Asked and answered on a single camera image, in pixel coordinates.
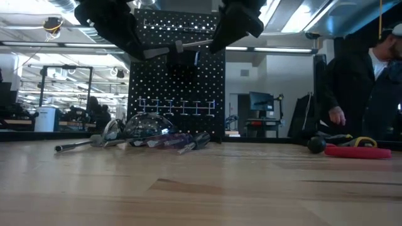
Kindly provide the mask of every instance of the black jacket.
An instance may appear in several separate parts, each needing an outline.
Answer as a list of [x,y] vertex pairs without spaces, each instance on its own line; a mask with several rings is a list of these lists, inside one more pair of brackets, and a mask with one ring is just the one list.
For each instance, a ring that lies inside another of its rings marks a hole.
[[[334,58],[319,87],[321,120],[336,134],[382,139],[402,100],[401,68],[400,63],[393,62],[376,81],[368,50]],[[329,119],[328,111],[337,106],[344,111],[345,126]]]

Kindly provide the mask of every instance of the ceiling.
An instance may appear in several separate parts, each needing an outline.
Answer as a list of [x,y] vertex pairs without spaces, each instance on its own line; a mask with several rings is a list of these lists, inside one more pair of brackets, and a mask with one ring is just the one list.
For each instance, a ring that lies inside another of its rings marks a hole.
[[[167,11],[183,11],[191,13],[217,12],[221,0],[157,0],[155,5],[145,6],[151,0],[136,0],[129,3],[130,7],[137,8],[139,2],[143,2],[142,8],[151,7]],[[383,0],[383,12],[387,11],[400,0]],[[233,46],[270,46],[288,48],[314,48],[317,45],[303,34],[304,31],[320,33],[326,38],[344,36],[355,32],[379,14],[378,0],[267,0],[267,4],[261,8],[260,18],[265,22],[264,33],[259,38],[245,37],[233,44]],[[48,36],[42,29],[43,22],[49,16],[63,16],[64,25],[77,25],[77,20],[71,13],[62,12],[60,8],[50,4],[47,0],[1,0],[0,1],[0,41],[45,41]],[[16,25],[19,29],[4,29],[5,26]],[[24,26],[37,26],[38,29],[27,30]],[[52,42],[67,43],[93,43],[88,30],[83,32],[78,29],[63,28],[61,35]],[[20,56],[22,62],[33,56],[37,48],[0,47],[0,53],[13,52]],[[227,52],[228,62],[253,62],[261,59],[266,53]],[[128,84],[129,61],[123,55],[109,54],[104,50],[88,49],[61,49],[42,48],[23,67],[23,80],[40,79],[41,65],[60,64],[87,65],[95,67],[94,80],[98,82],[115,82],[116,76],[113,68],[123,69],[126,72],[121,82]],[[87,75],[75,72],[70,77],[78,81],[88,79]],[[38,83],[24,83],[22,90],[35,90]],[[75,90],[74,84],[46,83],[49,91]],[[115,85],[94,85],[95,89],[113,95],[116,93]],[[127,85],[117,86],[117,92],[128,93]]]

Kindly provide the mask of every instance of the man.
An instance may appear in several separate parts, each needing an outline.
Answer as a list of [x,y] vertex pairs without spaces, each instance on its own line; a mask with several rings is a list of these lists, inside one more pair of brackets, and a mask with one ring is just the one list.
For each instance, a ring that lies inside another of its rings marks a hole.
[[374,48],[334,58],[318,93],[320,130],[382,139],[402,100],[401,60],[402,23]]

